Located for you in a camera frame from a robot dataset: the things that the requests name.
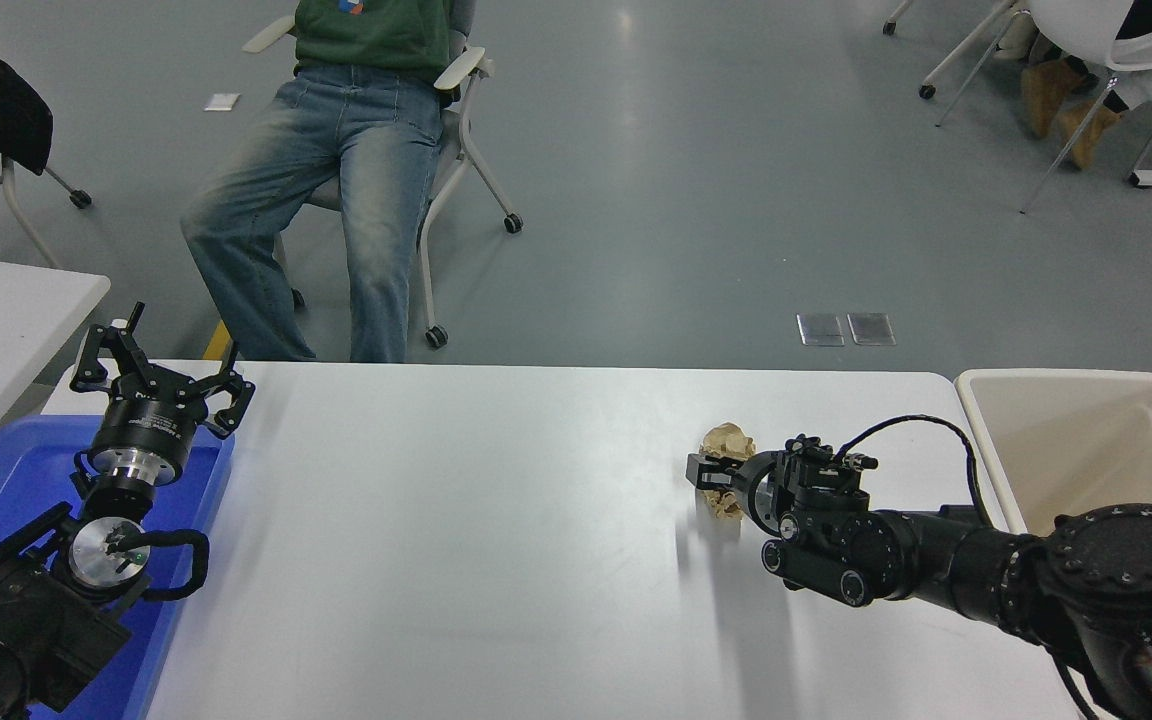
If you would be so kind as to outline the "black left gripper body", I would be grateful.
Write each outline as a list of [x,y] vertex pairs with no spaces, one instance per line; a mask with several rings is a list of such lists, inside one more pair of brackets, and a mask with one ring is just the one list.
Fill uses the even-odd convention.
[[183,397],[109,397],[90,448],[93,465],[109,465],[116,450],[142,450],[169,465],[184,465],[198,427],[198,402]]

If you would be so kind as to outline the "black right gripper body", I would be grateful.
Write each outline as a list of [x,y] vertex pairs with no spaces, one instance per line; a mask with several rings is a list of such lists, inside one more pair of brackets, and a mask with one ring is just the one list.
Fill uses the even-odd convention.
[[759,487],[763,480],[768,478],[774,465],[776,465],[776,452],[759,452],[735,470],[735,497],[738,506],[764,533],[776,533],[776,526],[772,525],[774,497],[763,503],[758,500]]

